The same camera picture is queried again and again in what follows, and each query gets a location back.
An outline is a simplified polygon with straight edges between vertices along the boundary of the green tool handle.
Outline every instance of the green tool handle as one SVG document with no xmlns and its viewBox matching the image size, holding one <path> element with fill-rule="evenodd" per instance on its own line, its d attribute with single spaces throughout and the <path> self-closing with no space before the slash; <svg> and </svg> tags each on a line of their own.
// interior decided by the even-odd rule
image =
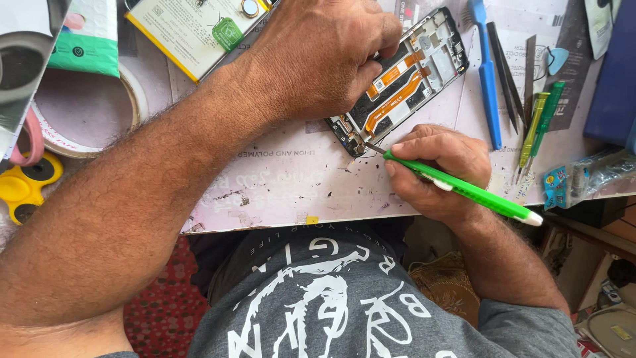
<svg viewBox="0 0 636 358">
<path fill-rule="evenodd" d="M 534 136 L 537 131 L 537 126 L 539 125 L 539 118 L 541 113 L 543 113 L 543 108 L 546 104 L 546 98 L 548 98 L 547 93 L 539 93 L 537 95 L 537 101 L 534 105 L 534 114 L 532 116 L 532 123 L 530 124 L 530 129 L 528 130 L 528 135 L 526 135 L 525 140 L 523 141 L 523 147 L 521 148 L 521 156 L 519 157 L 519 168 L 523 168 L 525 163 L 528 161 L 530 157 L 530 151 L 532 151 L 532 144 L 534 143 Z"/>
<path fill-rule="evenodd" d="M 548 127 L 550 126 L 550 121 L 557 110 L 557 105 L 559 99 L 561 99 L 561 93 L 563 93 L 563 87 L 565 86 L 564 81 L 555 82 L 552 85 L 552 91 L 546 100 L 546 106 L 543 108 L 543 112 L 541 113 L 541 120 L 539 121 L 539 128 L 537 128 L 537 134 L 534 138 L 534 144 L 532 145 L 532 151 L 530 152 L 531 157 L 536 157 L 539 152 L 539 147 L 541 146 L 541 141 L 543 140 L 543 135 L 548 132 Z"/>
<path fill-rule="evenodd" d="M 437 185 L 439 188 L 446 191 L 452 190 L 467 197 L 475 203 L 500 213 L 501 215 L 533 226 L 540 226 L 543 221 L 543 218 L 540 215 L 530 211 L 528 208 L 524 208 L 512 201 L 508 201 L 503 197 L 496 196 L 491 192 L 487 192 L 482 188 L 476 187 L 473 184 L 467 183 L 426 164 L 422 164 L 418 161 L 405 161 L 403 159 L 396 158 L 391 154 L 390 150 L 387 150 L 382 157 L 387 160 L 399 162 L 411 169 L 415 174 L 431 180 L 433 184 Z"/>
</svg>

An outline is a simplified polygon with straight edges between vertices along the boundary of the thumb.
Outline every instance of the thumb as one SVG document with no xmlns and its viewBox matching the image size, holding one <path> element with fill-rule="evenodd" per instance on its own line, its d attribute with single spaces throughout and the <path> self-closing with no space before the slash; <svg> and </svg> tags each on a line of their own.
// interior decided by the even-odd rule
<svg viewBox="0 0 636 358">
<path fill-rule="evenodd" d="M 431 193 L 431 183 L 424 183 L 410 169 L 396 161 L 385 161 L 384 168 L 391 176 L 393 191 L 413 205 Z"/>
<path fill-rule="evenodd" d="M 378 61 L 368 60 L 362 66 L 358 67 L 356 80 L 353 85 L 353 91 L 357 97 L 360 97 L 371 86 L 373 79 L 382 73 L 382 65 Z"/>
</svg>

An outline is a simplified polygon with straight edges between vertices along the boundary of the blue pry tool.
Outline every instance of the blue pry tool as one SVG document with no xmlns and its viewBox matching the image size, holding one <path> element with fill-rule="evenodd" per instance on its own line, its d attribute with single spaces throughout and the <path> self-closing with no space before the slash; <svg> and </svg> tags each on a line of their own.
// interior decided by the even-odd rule
<svg viewBox="0 0 636 358">
<path fill-rule="evenodd" d="M 495 86 L 495 66 L 490 59 L 490 47 L 488 46 L 488 32 L 486 30 L 486 9 L 483 0 L 468 0 L 468 11 L 471 19 L 479 29 L 481 44 L 481 65 L 479 77 L 481 81 L 481 95 L 483 107 L 488 120 L 488 130 L 492 140 L 492 148 L 501 149 L 501 132 L 499 130 L 499 107 L 497 105 L 497 87 Z"/>
</svg>

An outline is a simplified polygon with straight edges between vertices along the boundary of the yellow fidget spinner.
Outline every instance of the yellow fidget spinner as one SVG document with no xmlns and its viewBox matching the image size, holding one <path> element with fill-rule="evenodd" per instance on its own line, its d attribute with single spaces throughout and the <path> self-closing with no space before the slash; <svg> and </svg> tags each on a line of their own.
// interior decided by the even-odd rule
<svg viewBox="0 0 636 358">
<path fill-rule="evenodd" d="M 9 206 L 9 215 L 22 225 L 44 203 L 42 187 L 58 180 L 64 167 L 56 156 L 44 152 L 34 166 L 15 166 L 0 175 L 0 199 Z"/>
</svg>

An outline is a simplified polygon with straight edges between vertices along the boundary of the yellow sticker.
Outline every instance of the yellow sticker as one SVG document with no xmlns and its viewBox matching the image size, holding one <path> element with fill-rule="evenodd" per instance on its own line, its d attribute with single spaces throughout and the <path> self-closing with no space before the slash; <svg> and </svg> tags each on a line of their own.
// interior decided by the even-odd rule
<svg viewBox="0 0 636 358">
<path fill-rule="evenodd" d="M 313 216 L 307 215 L 307 221 L 305 223 L 307 225 L 318 224 L 318 217 L 313 217 Z"/>
<path fill-rule="evenodd" d="M 622 338 L 623 341 L 628 341 L 628 340 L 630 340 L 632 338 L 632 336 L 630 336 L 627 332 L 625 332 L 619 326 L 612 326 L 609 329 L 614 331 L 614 333 L 616 333 L 620 338 Z"/>
</svg>

